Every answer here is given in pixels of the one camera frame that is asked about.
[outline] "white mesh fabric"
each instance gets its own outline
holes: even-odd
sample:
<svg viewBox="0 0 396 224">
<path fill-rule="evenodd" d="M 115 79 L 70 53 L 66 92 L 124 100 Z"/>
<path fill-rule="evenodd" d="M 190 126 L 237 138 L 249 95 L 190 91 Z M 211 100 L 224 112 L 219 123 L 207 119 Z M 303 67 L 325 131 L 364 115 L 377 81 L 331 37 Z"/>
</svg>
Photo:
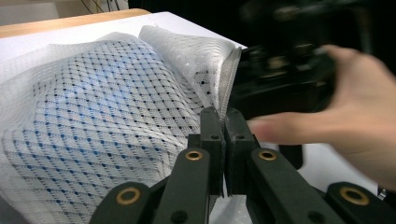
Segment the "white mesh fabric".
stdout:
<svg viewBox="0 0 396 224">
<path fill-rule="evenodd" d="M 150 45 L 125 35 L 42 49 L 39 66 L 2 64 L 0 71 L 13 74 L 0 84 L 2 197 L 34 224 L 88 223 L 115 186 L 151 186 L 169 175 L 188 134 L 199 132 L 199 112 L 215 105 L 219 77 L 212 76 L 233 49 L 205 41 L 216 50 L 205 51 L 208 60 L 197 52 L 193 82 L 175 70 L 178 63 L 169 66 Z M 205 47 L 200 38 L 189 43 Z M 56 56 L 59 49 L 67 53 Z"/>
<path fill-rule="evenodd" d="M 175 71 L 187 79 L 205 107 L 213 105 L 220 110 L 221 69 L 235 49 L 233 43 L 209 37 L 175 35 L 152 26 L 144 26 L 139 38 L 154 47 Z"/>
</svg>

